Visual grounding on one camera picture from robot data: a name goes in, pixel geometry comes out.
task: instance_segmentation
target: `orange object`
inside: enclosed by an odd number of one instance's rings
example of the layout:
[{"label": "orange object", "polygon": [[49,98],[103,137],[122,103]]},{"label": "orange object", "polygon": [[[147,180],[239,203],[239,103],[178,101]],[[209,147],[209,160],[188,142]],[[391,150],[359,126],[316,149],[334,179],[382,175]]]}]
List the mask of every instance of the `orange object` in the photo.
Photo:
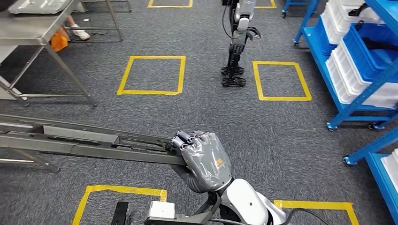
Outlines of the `orange object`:
[{"label": "orange object", "polygon": [[58,52],[68,46],[68,39],[57,31],[51,38],[51,47]]}]

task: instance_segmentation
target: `white plastic bin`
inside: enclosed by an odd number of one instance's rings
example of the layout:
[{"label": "white plastic bin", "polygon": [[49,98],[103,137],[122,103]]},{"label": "white plastic bin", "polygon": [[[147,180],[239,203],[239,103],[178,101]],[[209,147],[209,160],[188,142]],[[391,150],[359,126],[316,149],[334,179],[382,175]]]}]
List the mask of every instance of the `white plastic bin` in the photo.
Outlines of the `white plastic bin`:
[{"label": "white plastic bin", "polygon": [[[343,74],[346,74],[347,86],[354,92],[362,93],[372,82],[367,82],[362,79],[354,61],[343,40],[335,49],[336,57],[341,65]],[[398,98],[398,83],[387,82],[383,84],[374,94],[379,96],[386,96],[387,98]]]},{"label": "white plastic bin", "polygon": [[398,149],[395,149],[391,155],[381,158],[381,161],[392,181],[392,184],[398,191]]},{"label": "white plastic bin", "polygon": [[[348,75],[342,71],[342,66],[339,63],[335,50],[332,51],[331,56],[326,61],[326,67],[328,68],[339,101],[343,104],[351,104],[362,92],[356,92],[348,86]],[[391,108],[394,107],[396,103],[398,103],[398,97],[386,97],[373,94],[362,104]]]},{"label": "white plastic bin", "polygon": [[326,3],[322,13],[323,23],[331,44],[338,44],[350,29],[351,23],[363,20],[365,23],[383,23],[380,17],[371,9],[364,9],[360,16],[349,16],[348,13],[359,8],[364,2],[361,0],[344,1],[330,0]]}]

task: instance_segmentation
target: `black cable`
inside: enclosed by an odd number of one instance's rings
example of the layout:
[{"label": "black cable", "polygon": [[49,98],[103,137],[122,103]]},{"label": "black cable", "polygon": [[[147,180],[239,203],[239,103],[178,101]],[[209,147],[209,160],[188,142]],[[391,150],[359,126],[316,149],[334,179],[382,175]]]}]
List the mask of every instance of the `black cable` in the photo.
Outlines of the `black cable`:
[{"label": "black cable", "polygon": [[229,219],[221,219],[221,218],[210,218],[209,221],[218,222],[218,223],[232,224],[232,225],[248,225],[248,224],[241,223],[241,222],[238,222],[238,221],[233,221],[233,220],[229,220]]},{"label": "black cable", "polygon": [[[89,17],[90,26],[93,27],[93,24],[92,24],[92,21],[91,21],[91,15],[88,14],[88,13],[86,13],[86,14]],[[93,32],[88,33],[88,34],[90,35],[90,38],[91,38],[91,37],[93,37],[95,35],[106,35],[108,33],[109,33],[108,30],[105,31],[105,32],[102,32],[102,33],[101,33],[101,30],[94,30]],[[92,42],[90,42],[89,40],[84,41],[84,40],[75,39],[73,37],[70,38],[70,43],[85,43],[85,45],[87,47],[91,47],[92,46]]]},{"label": "black cable", "polygon": [[294,208],[294,209],[290,212],[289,216],[287,217],[286,222],[284,222],[283,224],[280,224],[280,225],[288,225],[289,222],[291,221],[291,218],[293,217],[293,215],[294,215],[296,212],[298,212],[298,211],[307,212],[307,213],[309,213],[309,214],[315,216],[316,218],[318,218],[318,219],[319,219],[320,221],[322,221],[324,224],[329,225],[328,223],[326,223],[325,220],[323,220],[323,219],[322,219],[320,216],[318,216],[316,213],[312,212],[311,210],[307,210],[307,209],[303,209],[303,208]]},{"label": "black cable", "polygon": [[231,0],[228,1],[227,5],[226,5],[225,8],[224,8],[224,12],[222,13],[222,28],[224,29],[225,34],[226,34],[229,38],[231,38],[231,39],[238,39],[238,38],[233,38],[233,37],[231,37],[231,36],[228,34],[227,30],[225,29],[225,25],[224,25],[225,12],[227,11],[227,7],[228,7],[228,5],[229,5],[230,3],[231,3]]},{"label": "black cable", "polygon": [[[315,217],[317,217],[320,221],[322,221],[325,225],[329,225],[328,223],[326,223],[325,220],[323,220],[320,216],[318,216],[315,212],[311,211],[311,210],[307,210],[307,209],[303,209],[303,208],[294,208],[290,214],[288,215],[286,221],[280,225],[288,225],[291,221],[291,218],[293,217],[293,215],[298,212],[298,211],[303,211],[303,212],[307,212]],[[228,220],[228,219],[221,219],[221,218],[210,218],[209,221],[213,221],[213,222],[219,222],[219,223],[225,223],[225,224],[231,224],[231,225],[248,225],[245,223],[241,223],[238,221],[233,221],[233,220]]]}]

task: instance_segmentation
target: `white sneaker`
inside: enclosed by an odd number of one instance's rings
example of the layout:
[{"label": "white sneaker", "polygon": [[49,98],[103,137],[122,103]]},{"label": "white sneaker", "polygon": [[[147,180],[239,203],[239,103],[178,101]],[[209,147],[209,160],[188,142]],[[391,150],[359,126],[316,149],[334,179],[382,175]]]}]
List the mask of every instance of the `white sneaker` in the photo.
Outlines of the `white sneaker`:
[{"label": "white sneaker", "polygon": [[86,41],[90,39],[90,35],[85,30],[72,30],[73,34],[78,36],[81,40]]}]

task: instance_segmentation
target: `blue shelving rack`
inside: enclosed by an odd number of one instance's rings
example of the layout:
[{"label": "blue shelving rack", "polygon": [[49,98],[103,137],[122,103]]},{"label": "blue shelving rack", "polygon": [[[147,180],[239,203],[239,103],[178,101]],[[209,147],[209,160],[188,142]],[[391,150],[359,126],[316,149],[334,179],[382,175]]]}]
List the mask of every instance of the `blue shelving rack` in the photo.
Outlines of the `blue shelving rack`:
[{"label": "blue shelving rack", "polygon": [[398,192],[392,184],[392,181],[381,162],[381,158],[388,156],[388,154],[379,154],[377,152],[397,141],[398,127],[357,152],[344,157],[344,162],[349,165],[355,165],[363,158],[366,159],[396,225],[398,225]]},{"label": "blue shelving rack", "polygon": [[310,3],[311,3],[310,0],[307,0],[307,1],[305,1],[305,0],[304,1],[286,0],[285,5],[282,9],[282,18],[286,17],[287,10],[289,9],[290,6],[294,6],[294,5],[306,6],[306,5],[309,5]]},{"label": "blue shelving rack", "polygon": [[[368,5],[383,19],[387,26],[391,27],[398,35],[398,1],[397,0],[367,0]],[[371,96],[377,89],[379,89],[391,76],[398,73],[398,59],[396,59],[392,66],[384,70],[378,76],[377,80],[373,81],[367,89],[363,91],[350,105],[339,102],[336,90],[330,78],[328,69],[326,68],[326,60],[328,56],[322,55],[322,46],[318,39],[320,36],[316,33],[314,27],[306,27],[312,12],[316,9],[319,0],[311,0],[303,22],[293,39],[295,46],[299,45],[301,35],[304,36],[311,54],[321,72],[321,75],[328,87],[328,90],[333,98],[338,109],[338,114],[329,122],[326,127],[329,130],[337,129],[343,121],[369,121],[371,122],[369,128],[384,129],[385,125],[390,121],[398,118],[398,108],[382,108],[375,106],[362,105],[362,103]],[[384,111],[383,116],[351,116],[355,111]]]}]

